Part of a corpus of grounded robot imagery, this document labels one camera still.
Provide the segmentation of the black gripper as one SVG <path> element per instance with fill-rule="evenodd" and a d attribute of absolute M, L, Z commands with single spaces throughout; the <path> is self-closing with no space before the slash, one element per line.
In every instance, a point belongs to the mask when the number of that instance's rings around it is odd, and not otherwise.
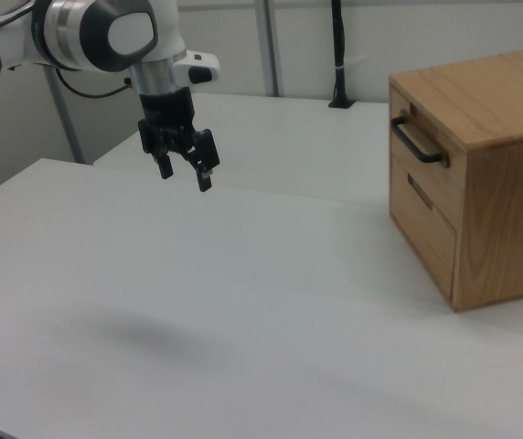
<path fill-rule="evenodd" d="M 220 164 L 219 153 L 209 129 L 195 131 L 191 91 L 183 87 L 161 95 L 140 95 L 144 118 L 138 122 L 144 152 L 157 163 L 162 179 L 173 174 L 168 150 L 180 154 L 197 175 L 198 188 L 212 188 L 213 169 Z"/>

